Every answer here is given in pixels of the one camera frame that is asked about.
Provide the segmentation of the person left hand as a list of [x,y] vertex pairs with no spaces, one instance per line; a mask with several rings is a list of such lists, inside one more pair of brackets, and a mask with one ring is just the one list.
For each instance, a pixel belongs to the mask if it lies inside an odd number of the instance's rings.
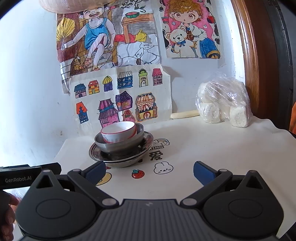
[[19,200],[12,194],[1,190],[1,240],[13,240],[15,210]]

